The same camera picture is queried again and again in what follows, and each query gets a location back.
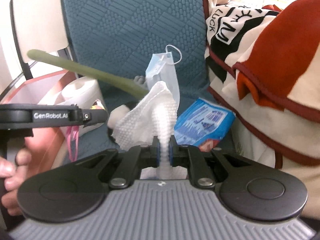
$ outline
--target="screw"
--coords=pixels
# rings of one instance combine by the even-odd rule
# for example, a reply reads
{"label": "screw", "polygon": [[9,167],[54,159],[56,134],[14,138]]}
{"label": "screw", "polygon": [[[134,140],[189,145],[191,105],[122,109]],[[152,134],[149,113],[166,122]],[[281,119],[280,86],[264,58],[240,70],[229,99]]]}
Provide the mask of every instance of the screw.
{"label": "screw", "polygon": [[166,183],[165,181],[161,181],[161,182],[158,183],[158,185],[161,186],[161,187],[164,186],[164,185],[166,185],[166,184],[167,184],[167,183]]}
{"label": "screw", "polygon": [[198,184],[203,187],[209,187],[213,184],[213,180],[209,178],[201,178],[198,180]]}
{"label": "screw", "polygon": [[111,185],[115,187],[121,187],[124,186],[127,183],[127,181],[123,178],[114,178],[111,180]]}

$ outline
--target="roll of paper towel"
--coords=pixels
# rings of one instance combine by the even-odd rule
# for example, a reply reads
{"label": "roll of paper towel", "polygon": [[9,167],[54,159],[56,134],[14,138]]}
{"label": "roll of paper towel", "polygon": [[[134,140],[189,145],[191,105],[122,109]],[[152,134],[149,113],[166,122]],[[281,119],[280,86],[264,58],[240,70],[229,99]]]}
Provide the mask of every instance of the roll of paper towel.
{"label": "roll of paper towel", "polygon": [[[101,101],[103,107],[107,110],[98,81],[89,77],[82,77],[72,81],[57,95],[55,105],[70,106],[77,104],[81,109],[90,109],[97,99]],[[79,136],[101,125],[102,123],[98,123],[85,128],[82,125],[79,127]],[[67,128],[61,127],[61,131],[66,136]]]}

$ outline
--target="blue plastic package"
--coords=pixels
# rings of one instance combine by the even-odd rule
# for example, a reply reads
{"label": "blue plastic package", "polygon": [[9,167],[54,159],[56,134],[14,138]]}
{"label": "blue plastic package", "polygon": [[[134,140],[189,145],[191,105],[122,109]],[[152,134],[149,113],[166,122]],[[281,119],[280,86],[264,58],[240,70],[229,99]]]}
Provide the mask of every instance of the blue plastic package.
{"label": "blue plastic package", "polygon": [[235,118],[229,109],[199,98],[178,117],[174,136],[178,144],[209,152],[227,134]]}

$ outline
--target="pink ribbon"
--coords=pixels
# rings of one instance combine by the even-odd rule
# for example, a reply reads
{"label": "pink ribbon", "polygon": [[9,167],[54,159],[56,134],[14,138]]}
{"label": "pink ribbon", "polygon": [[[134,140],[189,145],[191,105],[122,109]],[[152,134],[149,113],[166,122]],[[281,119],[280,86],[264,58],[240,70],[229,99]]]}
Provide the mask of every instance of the pink ribbon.
{"label": "pink ribbon", "polygon": [[[71,162],[75,162],[78,158],[79,126],[68,126],[66,136],[69,151],[69,159]],[[72,140],[76,140],[76,151],[74,157],[72,156],[71,150],[71,137]]]}

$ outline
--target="green stick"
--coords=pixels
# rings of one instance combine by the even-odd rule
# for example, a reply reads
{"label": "green stick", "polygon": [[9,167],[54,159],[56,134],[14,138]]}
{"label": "green stick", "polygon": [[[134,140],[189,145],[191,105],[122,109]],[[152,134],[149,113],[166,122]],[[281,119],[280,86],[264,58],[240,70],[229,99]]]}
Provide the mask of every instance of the green stick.
{"label": "green stick", "polygon": [[147,90],[135,84],[132,79],[115,76],[103,72],[101,70],[94,69],[71,60],[64,59],[62,57],[50,55],[45,51],[31,49],[28,51],[27,55],[32,60],[44,62],[50,65],[67,69],[69,71],[78,73],[83,76],[88,76],[94,79],[101,80],[133,95],[137,99],[144,98],[144,96],[148,93]]}

